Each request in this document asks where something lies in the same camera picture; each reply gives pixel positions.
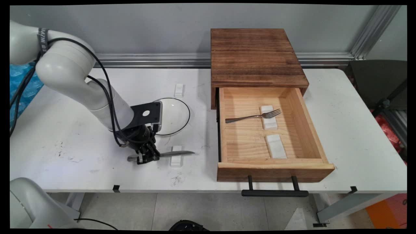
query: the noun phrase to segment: wooden cabinet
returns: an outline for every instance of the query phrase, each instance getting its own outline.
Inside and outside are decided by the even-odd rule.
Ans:
[[[308,86],[283,29],[211,29],[211,109],[218,87]]]
[[[217,109],[218,181],[319,182],[334,170],[302,95],[309,83],[283,29],[211,29],[211,108]],[[266,131],[260,107],[281,109]],[[272,158],[266,136],[279,134],[286,159]]]

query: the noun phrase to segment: round glass plate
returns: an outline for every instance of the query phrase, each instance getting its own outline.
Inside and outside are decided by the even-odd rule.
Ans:
[[[189,107],[176,98],[161,98],[162,102],[162,130],[156,135],[169,136],[181,131],[189,122],[191,112]]]

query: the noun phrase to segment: black drawer handle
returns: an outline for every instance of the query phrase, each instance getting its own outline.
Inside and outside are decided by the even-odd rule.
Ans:
[[[308,191],[299,190],[296,176],[292,176],[294,190],[253,190],[253,181],[251,175],[248,176],[249,190],[241,190],[243,197],[307,197]]]

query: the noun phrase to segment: black rim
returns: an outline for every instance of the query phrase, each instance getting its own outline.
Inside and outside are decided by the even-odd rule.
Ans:
[[[177,132],[179,132],[179,131],[181,131],[187,124],[188,124],[188,122],[189,122],[189,119],[191,118],[191,111],[189,110],[189,107],[188,107],[188,105],[186,104],[186,103],[184,103],[184,102],[182,102],[181,100],[179,100],[179,99],[176,99],[176,98],[173,98],[173,97],[164,97],[164,98],[161,98],[161,99],[157,99],[157,100],[154,100],[153,102],[155,102],[155,101],[159,101],[159,100],[162,100],[162,99],[175,99],[175,100],[178,100],[178,101],[180,101],[181,103],[183,103],[183,104],[185,104],[185,106],[186,106],[186,108],[188,108],[188,113],[189,113],[189,116],[188,116],[188,121],[186,121],[186,124],[183,126],[183,127],[181,127],[181,129],[179,129],[178,131],[176,131],[176,132],[172,132],[172,133],[169,133],[169,134],[157,134],[156,133],[156,135],[157,136],[169,136],[169,135],[172,135],[172,134],[175,134],[175,133],[177,133]]]

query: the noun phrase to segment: fork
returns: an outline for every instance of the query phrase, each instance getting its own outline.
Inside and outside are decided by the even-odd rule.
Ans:
[[[280,113],[282,113],[282,111],[280,109],[277,109],[277,110],[272,110],[271,112],[263,113],[261,115],[251,115],[251,116],[241,117],[241,118],[225,119],[225,123],[228,124],[228,123],[232,123],[238,120],[248,119],[252,117],[260,117],[260,116],[265,119],[271,119]]]

